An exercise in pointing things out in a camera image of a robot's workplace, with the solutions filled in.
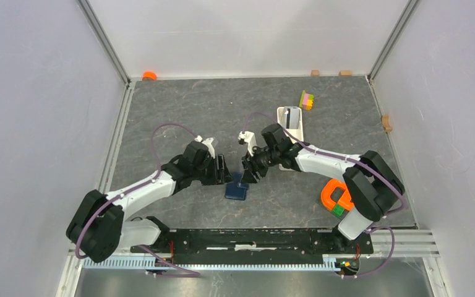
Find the blue card holder wallet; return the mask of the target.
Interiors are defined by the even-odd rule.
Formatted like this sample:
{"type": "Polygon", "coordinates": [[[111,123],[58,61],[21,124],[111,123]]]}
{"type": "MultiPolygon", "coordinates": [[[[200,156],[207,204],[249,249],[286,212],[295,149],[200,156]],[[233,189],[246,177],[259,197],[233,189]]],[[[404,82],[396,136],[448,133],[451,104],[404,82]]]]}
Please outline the blue card holder wallet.
{"type": "Polygon", "coordinates": [[[230,200],[246,200],[249,185],[242,181],[242,173],[232,172],[231,174],[233,180],[226,185],[224,197],[230,200]]]}

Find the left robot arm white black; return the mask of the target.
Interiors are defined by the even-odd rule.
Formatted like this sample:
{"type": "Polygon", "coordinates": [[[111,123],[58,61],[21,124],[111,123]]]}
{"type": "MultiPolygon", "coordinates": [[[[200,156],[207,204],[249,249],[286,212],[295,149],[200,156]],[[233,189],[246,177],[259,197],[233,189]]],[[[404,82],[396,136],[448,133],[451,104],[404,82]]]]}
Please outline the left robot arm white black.
{"type": "Polygon", "coordinates": [[[117,191],[88,192],[66,230],[66,236],[75,244],[75,255],[99,263],[118,248],[139,244],[155,252],[164,251],[169,246],[169,234],[151,219],[131,221],[130,217],[160,199],[177,194],[194,181],[203,186],[231,182],[225,158],[215,152],[215,145],[213,137],[197,137],[182,154],[150,176],[117,191]]]}

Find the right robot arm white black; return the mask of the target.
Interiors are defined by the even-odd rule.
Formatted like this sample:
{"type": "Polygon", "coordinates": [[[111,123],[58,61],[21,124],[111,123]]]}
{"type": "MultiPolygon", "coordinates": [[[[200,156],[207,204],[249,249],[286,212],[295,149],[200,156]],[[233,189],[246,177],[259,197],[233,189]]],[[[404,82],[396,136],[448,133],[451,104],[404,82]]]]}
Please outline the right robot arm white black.
{"type": "Polygon", "coordinates": [[[404,186],[386,161],[375,151],[362,155],[348,155],[320,149],[290,134],[274,123],[262,130],[266,145],[259,147],[255,134],[240,132],[241,145],[247,146],[242,158],[242,181],[258,183],[269,168],[281,165],[297,172],[315,173],[337,179],[346,186],[353,207],[336,226],[332,236],[334,248],[349,252],[357,245],[357,238],[384,216],[406,206],[404,186]]]}

